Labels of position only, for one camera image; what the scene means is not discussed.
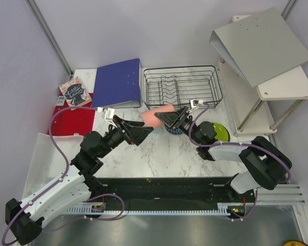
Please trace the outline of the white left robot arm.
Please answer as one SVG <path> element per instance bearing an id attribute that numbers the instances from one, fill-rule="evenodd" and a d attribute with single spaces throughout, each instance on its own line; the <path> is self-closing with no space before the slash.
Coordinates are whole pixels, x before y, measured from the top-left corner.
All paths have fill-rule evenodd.
<path id="1" fill-rule="evenodd" d="M 85 135 L 80 151 L 75 158 L 66 161 L 66 167 L 59 176 L 28 197 L 22 200 L 13 198 L 6 203 L 5 235 L 12 232 L 14 242 L 26 245 L 64 210 L 88 199 L 101 199 L 102 185 L 94 176 L 103 165 L 101 158 L 124 141 L 140 145 L 153 131 L 144 122 L 124 120 L 116 115 L 112 121 L 113 128 L 105 135 L 97 131 Z"/>

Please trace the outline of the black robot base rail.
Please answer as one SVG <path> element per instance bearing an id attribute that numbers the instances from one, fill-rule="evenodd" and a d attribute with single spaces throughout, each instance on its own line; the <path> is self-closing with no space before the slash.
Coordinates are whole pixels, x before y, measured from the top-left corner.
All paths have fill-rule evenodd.
<path id="1" fill-rule="evenodd" d="M 98 178 L 91 197 L 104 198 L 107 210 L 137 212 L 216 210 L 219 203 L 254 202 L 254 191 L 238 194 L 230 177 Z"/>

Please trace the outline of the blue patterned bowl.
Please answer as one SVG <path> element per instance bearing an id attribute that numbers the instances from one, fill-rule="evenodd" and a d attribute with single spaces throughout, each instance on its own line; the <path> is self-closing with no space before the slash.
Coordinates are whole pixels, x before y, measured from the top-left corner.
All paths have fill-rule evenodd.
<path id="1" fill-rule="evenodd" d="M 171 128 L 171 127 L 165 126 L 165 129 L 169 134 L 172 134 L 172 135 L 183 135 L 184 134 L 183 131 L 178 128 Z"/>

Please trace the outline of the light blue cup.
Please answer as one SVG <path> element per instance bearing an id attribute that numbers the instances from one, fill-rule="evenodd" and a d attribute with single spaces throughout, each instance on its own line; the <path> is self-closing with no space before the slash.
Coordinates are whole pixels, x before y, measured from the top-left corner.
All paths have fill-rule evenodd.
<path id="1" fill-rule="evenodd" d="M 164 127 L 159 127 L 152 131 L 152 133 L 155 133 L 155 134 L 161 134 L 163 132 L 164 132 Z"/>

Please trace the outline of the green plate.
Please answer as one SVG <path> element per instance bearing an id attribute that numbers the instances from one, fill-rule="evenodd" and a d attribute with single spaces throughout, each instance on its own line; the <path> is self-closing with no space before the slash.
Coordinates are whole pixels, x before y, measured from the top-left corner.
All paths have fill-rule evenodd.
<path id="1" fill-rule="evenodd" d="M 229 142 L 230 141 L 230 134 L 227 130 L 226 127 L 224 127 L 223 125 L 214 122 L 214 130 L 216 132 L 216 137 L 215 139 L 220 140 L 220 141 L 225 141 L 225 142 Z"/>

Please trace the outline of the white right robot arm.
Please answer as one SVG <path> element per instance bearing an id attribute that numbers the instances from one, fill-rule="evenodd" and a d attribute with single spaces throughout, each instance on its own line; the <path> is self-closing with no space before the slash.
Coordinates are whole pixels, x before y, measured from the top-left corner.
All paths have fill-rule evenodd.
<path id="1" fill-rule="evenodd" d="M 220 141 L 213 123 L 189 116 L 187 108 L 173 112 L 157 112 L 155 117 L 172 130 L 186 134 L 199 156 L 208 161 L 227 160 L 241 162 L 246 171 L 232 177 L 225 188 L 229 201 L 238 201 L 243 193 L 265 188 L 273 190 L 279 183 L 291 177 L 291 161 L 265 137 L 257 136 L 249 142 Z"/>

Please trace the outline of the pink cup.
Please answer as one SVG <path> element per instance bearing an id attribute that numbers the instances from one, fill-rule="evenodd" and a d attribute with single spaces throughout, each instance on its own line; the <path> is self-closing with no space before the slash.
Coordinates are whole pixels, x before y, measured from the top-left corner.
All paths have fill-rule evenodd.
<path id="1" fill-rule="evenodd" d="M 174 107 L 171 104 L 164 105 L 155 109 L 151 109 L 142 113 L 142 118 L 144 120 L 145 126 L 153 127 L 153 129 L 160 128 L 164 126 L 164 123 L 160 121 L 156 116 L 155 113 L 157 112 L 172 112 L 174 111 Z"/>

